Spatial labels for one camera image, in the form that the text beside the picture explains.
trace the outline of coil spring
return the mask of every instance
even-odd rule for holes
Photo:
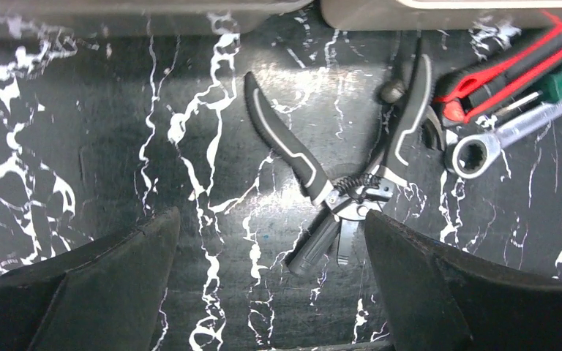
[[[334,188],[340,192],[340,196],[349,194],[353,197],[353,193],[351,192],[352,189],[359,188],[361,186],[365,186],[368,188],[378,188],[380,184],[380,177],[375,175],[363,173],[361,175],[351,175],[349,177],[345,177],[337,181],[334,185]]]

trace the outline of red tool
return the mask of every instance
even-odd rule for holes
[[[495,112],[562,63],[562,21],[551,18],[553,28],[520,38],[511,49],[439,81],[434,108],[443,127]]]

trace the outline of silver wrench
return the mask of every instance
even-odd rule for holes
[[[447,170],[473,179],[482,175],[504,150],[523,137],[562,116],[562,99],[543,103],[489,132],[464,137],[445,153]]]

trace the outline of black marble surface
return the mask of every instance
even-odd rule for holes
[[[209,18],[219,34],[231,27],[229,15]],[[242,77],[255,73],[331,177],[347,175],[389,117],[375,96],[395,64],[412,59],[415,32],[336,31],[312,7],[219,37],[27,30],[37,39],[0,42],[0,274],[177,205],[179,254],[150,349],[387,338],[360,236],[347,267],[324,260],[297,278],[282,265],[320,209],[255,134]],[[469,31],[422,35],[442,74],[519,33],[515,20],[480,18]],[[562,118],[475,181],[445,172],[420,145],[410,173],[389,214],[480,257],[562,279]]]

